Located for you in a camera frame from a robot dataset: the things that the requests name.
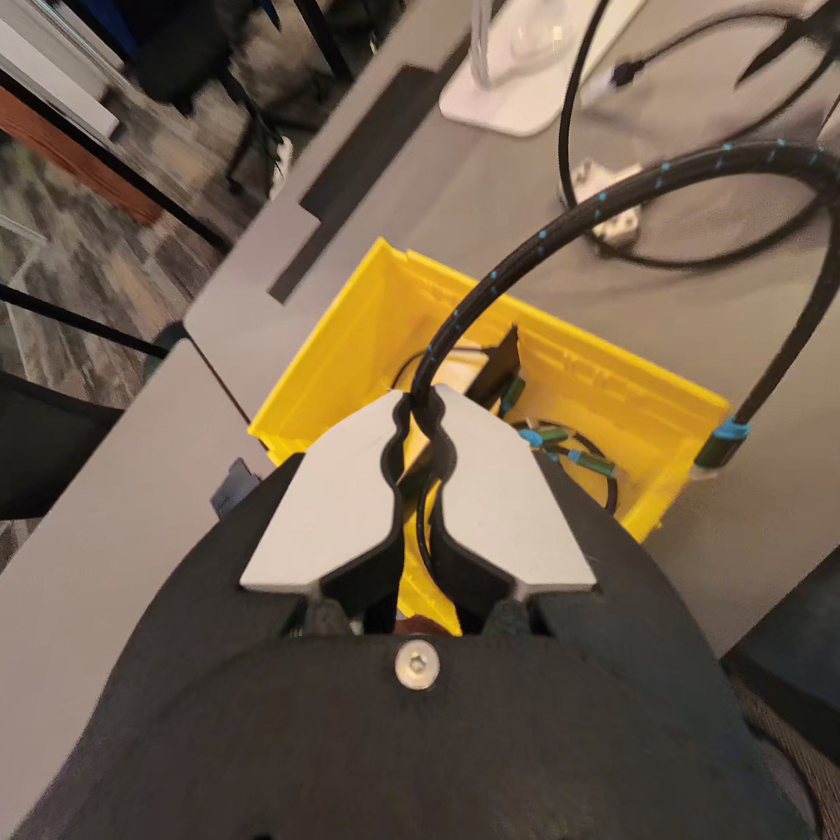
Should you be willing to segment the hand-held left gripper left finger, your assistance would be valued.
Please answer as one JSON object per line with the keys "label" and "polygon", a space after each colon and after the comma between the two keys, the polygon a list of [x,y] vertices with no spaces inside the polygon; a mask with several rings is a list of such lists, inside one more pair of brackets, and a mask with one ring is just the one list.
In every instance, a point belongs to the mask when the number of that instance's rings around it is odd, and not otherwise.
{"label": "hand-held left gripper left finger", "polygon": [[406,408],[406,394],[389,391],[310,446],[239,578],[242,588],[320,594],[400,530],[385,454],[396,446],[400,475]]}

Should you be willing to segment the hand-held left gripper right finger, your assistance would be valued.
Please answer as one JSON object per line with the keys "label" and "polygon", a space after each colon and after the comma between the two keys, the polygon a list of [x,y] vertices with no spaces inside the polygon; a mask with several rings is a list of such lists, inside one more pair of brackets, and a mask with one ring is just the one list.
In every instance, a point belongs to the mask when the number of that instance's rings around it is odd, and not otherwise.
{"label": "hand-held left gripper right finger", "polygon": [[429,395],[440,476],[433,545],[453,602],[588,592],[595,574],[530,445],[448,385]]}

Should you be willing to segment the yellow plastic bin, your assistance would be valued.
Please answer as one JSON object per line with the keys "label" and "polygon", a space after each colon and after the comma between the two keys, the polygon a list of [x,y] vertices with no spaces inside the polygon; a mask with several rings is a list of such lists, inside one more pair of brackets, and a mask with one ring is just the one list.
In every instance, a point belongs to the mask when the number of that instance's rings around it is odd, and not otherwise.
{"label": "yellow plastic bin", "polygon": [[[379,239],[297,352],[249,432],[278,466],[389,391],[406,394],[427,342],[476,283]],[[596,525],[620,524],[637,542],[660,523],[700,448],[728,414],[719,395],[567,322],[504,295],[455,341],[433,384],[466,394],[487,357],[518,325],[521,369],[487,410],[530,445],[550,477],[575,480],[595,500]],[[402,473],[385,454],[401,504],[399,531],[323,586],[348,616],[398,594],[400,610],[477,633],[499,602],[453,602],[433,545],[440,487],[433,444],[405,409]]]}

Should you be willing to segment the small dark table clip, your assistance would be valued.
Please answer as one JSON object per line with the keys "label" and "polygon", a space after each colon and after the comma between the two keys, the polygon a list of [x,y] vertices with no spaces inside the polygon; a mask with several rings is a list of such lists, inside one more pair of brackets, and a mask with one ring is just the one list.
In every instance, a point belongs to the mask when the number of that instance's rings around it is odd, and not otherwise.
{"label": "small dark table clip", "polygon": [[226,477],[210,497],[210,504],[217,519],[226,518],[260,483],[261,478],[246,462],[242,458],[236,458],[228,468]]}

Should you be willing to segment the black card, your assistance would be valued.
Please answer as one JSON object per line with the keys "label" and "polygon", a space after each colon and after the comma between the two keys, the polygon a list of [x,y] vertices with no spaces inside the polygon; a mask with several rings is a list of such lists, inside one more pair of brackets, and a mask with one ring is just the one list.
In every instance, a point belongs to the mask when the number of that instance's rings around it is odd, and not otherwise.
{"label": "black card", "polygon": [[484,353],[486,362],[465,395],[490,410],[507,393],[521,369],[518,325],[512,324],[499,344],[485,348]]}

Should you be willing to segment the clear plastic packaging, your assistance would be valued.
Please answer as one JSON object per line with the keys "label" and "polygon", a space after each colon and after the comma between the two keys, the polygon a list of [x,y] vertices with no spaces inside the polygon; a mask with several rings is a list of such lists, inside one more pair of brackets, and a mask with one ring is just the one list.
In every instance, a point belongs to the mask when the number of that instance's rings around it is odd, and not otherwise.
{"label": "clear plastic packaging", "polygon": [[[508,35],[511,67],[508,75],[532,74],[550,66],[573,41],[571,2],[514,2],[513,29]],[[500,82],[490,71],[490,24],[494,3],[473,1],[470,10],[469,68],[478,89],[488,91]]]}

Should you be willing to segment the black office chair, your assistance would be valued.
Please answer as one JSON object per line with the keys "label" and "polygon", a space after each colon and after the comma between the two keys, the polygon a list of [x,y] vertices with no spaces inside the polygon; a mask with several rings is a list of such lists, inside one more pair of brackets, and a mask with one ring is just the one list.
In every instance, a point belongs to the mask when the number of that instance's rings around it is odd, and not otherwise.
{"label": "black office chair", "polygon": [[163,2],[154,24],[142,24],[135,36],[134,77],[142,93],[161,105],[191,117],[196,97],[211,82],[224,89],[232,103],[247,115],[224,183],[232,195],[243,192],[237,171],[248,152],[259,154],[266,167],[266,195],[286,177],[283,166],[291,162],[293,143],[287,133],[315,135],[321,122],[307,121],[282,112],[282,108],[311,94],[317,104],[347,88],[354,74],[344,58],[318,2],[295,2],[312,40],[326,60],[328,72],[312,70],[306,82],[270,105],[255,100],[236,77],[235,55],[247,39],[249,20],[262,11],[280,29],[275,2]]}

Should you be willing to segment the white rounded base plate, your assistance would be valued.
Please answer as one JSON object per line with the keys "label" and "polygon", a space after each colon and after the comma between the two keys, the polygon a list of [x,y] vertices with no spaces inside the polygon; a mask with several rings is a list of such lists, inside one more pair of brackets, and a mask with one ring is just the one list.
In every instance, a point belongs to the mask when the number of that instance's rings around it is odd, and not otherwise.
{"label": "white rounded base plate", "polygon": [[438,106],[449,121],[527,138],[546,130],[560,116],[574,61],[597,2],[570,1],[573,41],[554,63],[528,75],[508,75],[514,2],[535,1],[502,2],[500,10],[493,12],[490,71],[500,83],[488,91],[478,89],[470,75],[468,45],[468,55],[444,87]]}

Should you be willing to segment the wooden desk with black frame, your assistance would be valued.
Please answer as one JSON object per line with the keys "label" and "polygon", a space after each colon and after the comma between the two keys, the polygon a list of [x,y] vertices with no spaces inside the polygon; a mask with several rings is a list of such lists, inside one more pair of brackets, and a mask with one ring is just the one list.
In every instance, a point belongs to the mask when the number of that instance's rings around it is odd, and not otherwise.
{"label": "wooden desk with black frame", "polygon": [[1,130],[145,227],[172,216],[220,254],[232,248],[116,154],[95,141],[47,101],[1,71]]}

